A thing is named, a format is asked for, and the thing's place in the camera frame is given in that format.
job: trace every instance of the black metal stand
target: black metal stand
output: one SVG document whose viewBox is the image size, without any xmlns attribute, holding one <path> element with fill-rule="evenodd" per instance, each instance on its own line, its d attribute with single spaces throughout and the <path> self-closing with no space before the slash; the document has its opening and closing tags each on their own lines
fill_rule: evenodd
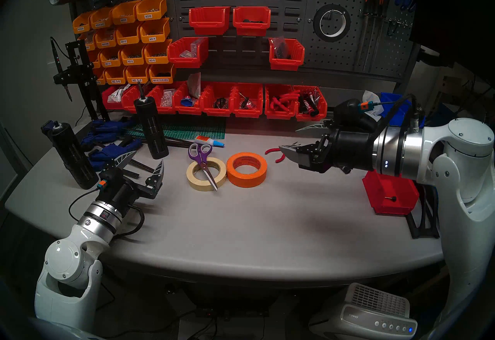
<svg viewBox="0 0 495 340">
<path fill-rule="evenodd" d="M 421 202 L 421 222 L 419 227 L 416 226 L 412 213 L 406 215 L 407 225 L 411 231 L 412 238 L 420 237 L 434 237 L 439 238 L 440 235 L 437 230 L 437 216 L 438 216 L 438 195 L 435 187 L 431 185 L 417 184 L 416 188 L 419 192 L 419 200 Z M 430 221 L 430 228 L 426 228 L 426 217 Z"/>
</svg>

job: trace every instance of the workbench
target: workbench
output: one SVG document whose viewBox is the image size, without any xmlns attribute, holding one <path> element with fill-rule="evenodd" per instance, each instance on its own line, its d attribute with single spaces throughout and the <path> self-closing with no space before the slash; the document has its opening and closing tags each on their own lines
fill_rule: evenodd
<svg viewBox="0 0 495 340">
<path fill-rule="evenodd" d="M 288 159 L 276 164 L 281 153 L 265 156 L 267 149 L 315 139 L 295 138 L 294 129 L 257 128 L 256 123 L 262 121 L 228 121 L 225 147 L 215 147 L 210 156 L 226 163 L 237 152 L 262 155 L 268 170 L 261 185 L 243 189 L 226 181 L 218 192 L 196 191 L 186 178 L 191 163 L 187 151 L 170 147 L 156 199 L 135 203 L 145 213 L 143 227 L 113 242 L 100 259 L 182 280 L 221 279 L 281 288 L 363 280 L 442 260 L 439 239 L 412 239 L 404 217 L 374 213 L 362 183 L 365 171 L 354 169 L 345 175 L 331 168 L 319 174 L 299 169 Z M 134 158 L 152 168 L 158 164 L 146 145 Z M 147 172 L 132 165 L 127 169 L 140 173 L 134 181 L 144 184 Z M 5 206 L 62 238 L 75 223 L 68 206 L 84 192 L 52 148 Z M 72 207 L 73 215 L 79 218 L 95 197 L 93 192 L 80 199 Z M 131 209 L 118 232 L 130 231 L 138 222 L 138 213 Z"/>
</svg>

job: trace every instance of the gray pegboard panel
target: gray pegboard panel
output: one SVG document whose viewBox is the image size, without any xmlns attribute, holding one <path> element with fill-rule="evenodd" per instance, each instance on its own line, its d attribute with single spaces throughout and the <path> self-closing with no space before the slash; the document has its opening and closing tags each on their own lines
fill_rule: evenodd
<svg viewBox="0 0 495 340">
<path fill-rule="evenodd" d="M 395 6 L 393 1 L 394 0 L 390 0 L 387 17 L 412 23 L 413 14 L 410 14 L 407 11 L 400 11 L 399 7 Z M 314 33 L 313 24 L 308 22 L 308 19 L 312 19 L 316 11 L 325 4 L 338 4 L 349 12 L 352 24 L 348 34 L 340 41 L 322 41 Z M 306 49 L 303 65 L 305 69 L 315 68 L 323 70 L 353 71 L 354 58 L 363 27 L 363 17 L 359 15 L 359 9 L 362 7 L 363 0 L 307 0 L 307 16 L 304 19 L 304 30 L 302 35 L 302 44 Z M 371 48 L 369 49 L 369 58 L 365 69 L 365 74 L 368 74 L 368 68 L 381 22 L 381 20 L 376 21 L 372 35 L 373 18 L 370 18 L 368 21 L 363 52 L 355 71 L 357 73 L 362 72 L 361 70 L 367 46 L 370 44 L 371 39 Z M 331 20 L 324 20 L 322 24 L 323 26 L 327 26 L 328 31 L 331 29 L 338 29 L 341 24 L 340 16 L 334 14 Z M 406 68 L 407 59 L 409 58 L 412 49 L 412 42 L 409 41 L 410 28 L 399 26 L 394 36 L 389 37 L 387 36 L 387 27 L 388 23 L 385 23 L 379 43 L 378 55 L 370 74 L 401 81 Z"/>
</svg>

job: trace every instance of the orange tape roll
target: orange tape roll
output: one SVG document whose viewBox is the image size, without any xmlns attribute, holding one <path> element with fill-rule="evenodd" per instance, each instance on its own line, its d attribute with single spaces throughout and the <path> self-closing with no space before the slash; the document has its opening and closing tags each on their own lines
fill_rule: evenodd
<svg viewBox="0 0 495 340">
<path fill-rule="evenodd" d="M 258 170 L 253 174 L 241 174 L 236 168 L 241 165 L 250 165 Z M 239 152 L 232 155 L 227 161 L 227 178 L 233 185 L 242 188 L 251 188 L 260 185 L 266 178 L 266 160 L 256 153 Z"/>
</svg>

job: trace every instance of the white wall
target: white wall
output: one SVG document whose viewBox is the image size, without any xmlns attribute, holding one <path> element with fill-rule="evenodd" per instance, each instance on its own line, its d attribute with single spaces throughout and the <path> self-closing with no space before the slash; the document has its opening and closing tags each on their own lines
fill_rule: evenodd
<svg viewBox="0 0 495 340">
<path fill-rule="evenodd" d="M 76 85 L 69 86 L 71 103 L 63 87 L 53 83 L 56 68 L 49 37 L 64 52 L 65 43 L 74 40 L 69 7 L 52 6 L 48 0 L 7 0 L 0 10 L 0 30 L 0 121 L 35 163 L 51 147 L 40 126 L 50 119 L 74 126 L 84 108 Z M 69 61 L 59 56 L 66 68 Z"/>
</svg>

